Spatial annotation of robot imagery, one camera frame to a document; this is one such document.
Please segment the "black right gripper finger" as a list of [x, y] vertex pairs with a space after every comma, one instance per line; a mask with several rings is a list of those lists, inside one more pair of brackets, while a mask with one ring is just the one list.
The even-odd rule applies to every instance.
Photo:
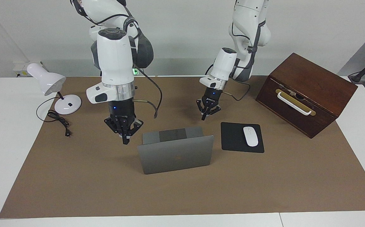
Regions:
[[129, 144], [130, 142], [130, 138], [138, 131], [141, 129], [141, 126], [144, 124], [144, 122], [140, 119], [135, 119], [135, 121], [133, 122], [133, 124], [131, 126], [133, 126], [133, 128], [131, 128], [131, 126], [128, 126], [126, 128], [126, 144]]
[[124, 145], [127, 145], [127, 128], [126, 122], [120, 120], [118, 117], [107, 117], [104, 122], [106, 125], [116, 134], [119, 134], [122, 138]]

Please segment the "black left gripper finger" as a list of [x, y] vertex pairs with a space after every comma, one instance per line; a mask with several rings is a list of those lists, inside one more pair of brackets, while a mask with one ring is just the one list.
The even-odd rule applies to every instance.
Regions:
[[205, 118], [207, 118], [209, 115], [213, 115], [221, 110], [220, 106], [216, 106], [214, 109], [211, 109], [210, 107], [205, 108]]
[[199, 111], [201, 112], [202, 118], [201, 120], [204, 121], [207, 117], [207, 107], [202, 107], [201, 105], [201, 99], [197, 99], [196, 101]]

